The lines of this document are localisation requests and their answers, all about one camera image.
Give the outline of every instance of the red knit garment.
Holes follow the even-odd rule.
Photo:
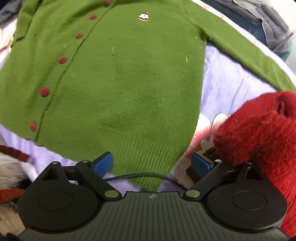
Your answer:
[[[281,229],[295,236],[296,93],[267,93],[247,101],[220,126],[214,144],[230,165],[251,161],[281,191],[288,202]]]

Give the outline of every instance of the red button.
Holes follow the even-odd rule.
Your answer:
[[[30,129],[31,129],[31,131],[35,131],[36,130],[36,122],[32,122],[30,124]]]
[[[63,64],[67,61],[67,58],[66,57],[61,57],[60,60],[59,60],[59,63],[60,64]]]
[[[82,37],[82,33],[78,33],[77,35],[76,35],[76,38],[77,39],[79,39],[79,38],[81,38]]]
[[[41,88],[40,94],[42,97],[47,97],[49,95],[49,89],[48,88]]]

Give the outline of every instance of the green cardigan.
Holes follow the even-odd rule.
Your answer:
[[[118,175],[166,174],[196,128],[208,39],[294,90],[272,59],[190,0],[27,0],[0,72],[0,123],[75,161],[111,151]]]

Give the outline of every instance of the santa claus patch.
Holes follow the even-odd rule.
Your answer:
[[[144,12],[139,16],[139,20],[141,21],[148,21],[149,16],[148,16],[148,12]]]

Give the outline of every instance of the metal screw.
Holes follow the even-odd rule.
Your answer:
[[[115,190],[109,190],[107,192],[105,192],[105,196],[109,197],[109,198],[115,198],[119,196],[119,192],[115,191]]]
[[[200,195],[200,192],[197,190],[188,190],[185,193],[188,197],[198,197]]]

